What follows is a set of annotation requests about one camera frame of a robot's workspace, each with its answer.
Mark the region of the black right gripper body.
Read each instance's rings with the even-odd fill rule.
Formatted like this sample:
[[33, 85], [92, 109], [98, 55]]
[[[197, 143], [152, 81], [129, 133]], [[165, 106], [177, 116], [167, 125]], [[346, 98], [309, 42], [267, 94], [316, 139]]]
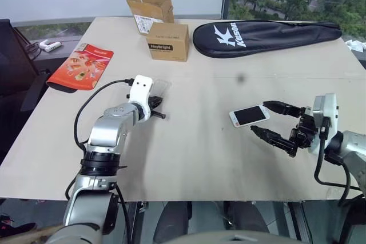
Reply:
[[288, 114], [300, 119], [296, 127], [291, 130], [289, 136], [289, 140], [293, 142], [293, 148], [288, 151], [288, 154], [291, 157], [295, 157], [298, 148], [305, 149], [310, 147], [317, 134], [317, 128], [311, 115], [310, 107], [292, 106]]

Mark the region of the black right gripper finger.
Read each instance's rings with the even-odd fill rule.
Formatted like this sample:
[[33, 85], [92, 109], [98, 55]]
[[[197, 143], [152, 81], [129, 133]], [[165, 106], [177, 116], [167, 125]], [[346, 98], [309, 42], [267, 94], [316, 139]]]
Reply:
[[287, 153], [295, 152], [295, 143], [293, 141], [284, 139], [280, 134], [255, 125], [252, 125], [250, 129], [266, 143], [278, 147]]
[[299, 107], [284, 102], [264, 101], [263, 106], [277, 114], [290, 115], [292, 117], [301, 116], [301, 109]]

